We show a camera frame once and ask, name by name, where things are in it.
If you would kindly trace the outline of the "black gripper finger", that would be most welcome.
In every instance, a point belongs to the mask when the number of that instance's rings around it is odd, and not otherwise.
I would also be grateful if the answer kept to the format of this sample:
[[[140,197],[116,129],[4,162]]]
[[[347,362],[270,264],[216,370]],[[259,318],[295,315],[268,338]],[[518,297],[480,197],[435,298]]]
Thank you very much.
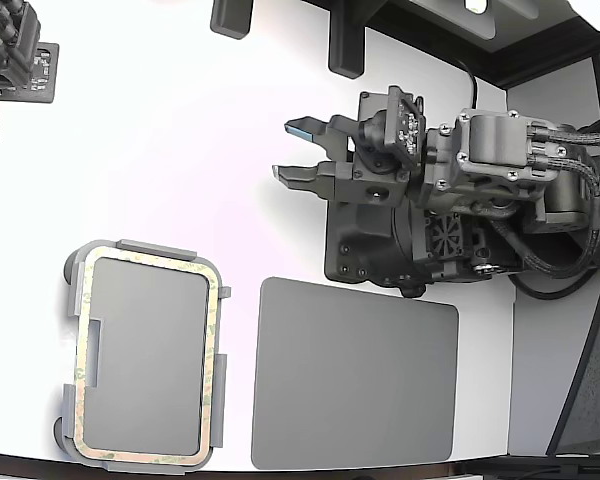
[[[324,200],[352,200],[353,164],[321,161],[312,167],[272,167],[276,180],[289,190],[314,193]]]

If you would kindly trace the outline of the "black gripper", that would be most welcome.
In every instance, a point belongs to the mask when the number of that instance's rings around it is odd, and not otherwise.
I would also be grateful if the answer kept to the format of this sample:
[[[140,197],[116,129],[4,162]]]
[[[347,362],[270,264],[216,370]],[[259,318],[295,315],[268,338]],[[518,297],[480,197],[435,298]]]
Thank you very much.
[[[532,121],[465,110],[451,126],[428,129],[414,109],[383,109],[352,133],[353,203],[433,214],[512,216],[538,200],[550,183],[546,162],[532,155]],[[349,136],[331,122],[304,116],[285,132],[346,160]]]

